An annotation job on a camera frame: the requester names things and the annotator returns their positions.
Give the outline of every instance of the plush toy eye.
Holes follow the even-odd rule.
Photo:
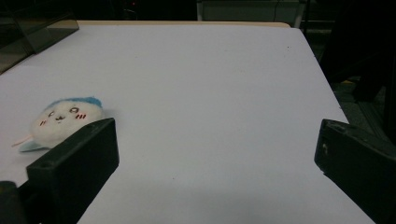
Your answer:
[[[79,109],[77,107],[73,107],[69,111],[70,113],[78,113]]]

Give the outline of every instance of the blue tuft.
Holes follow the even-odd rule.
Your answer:
[[[75,98],[67,98],[67,99],[57,100],[57,101],[53,102],[52,104],[50,104],[49,106],[47,106],[47,108],[57,105],[63,101],[84,102],[84,103],[88,103],[88,104],[92,104],[92,105],[97,105],[102,108],[102,102],[100,102],[100,100],[98,100],[94,97],[75,97]]]

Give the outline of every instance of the stuffed animal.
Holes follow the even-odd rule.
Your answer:
[[[94,97],[68,98],[53,102],[33,121],[30,135],[13,146],[24,143],[20,151],[53,148],[86,124],[105,117],[102,103]]]

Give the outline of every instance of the wooden edge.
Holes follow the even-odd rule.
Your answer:
[[[284,22],[266,21],[78,21],[78,25],[250,25],[290,28]]]

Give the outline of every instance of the black bracket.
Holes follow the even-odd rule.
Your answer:
[[[0,182],[0,223],[77,223],[119,162],[115,120],[84,126],[27,166],[18,189]]]
[[[375,223],[396,223],[396,146],[324,119],[315,163]]]

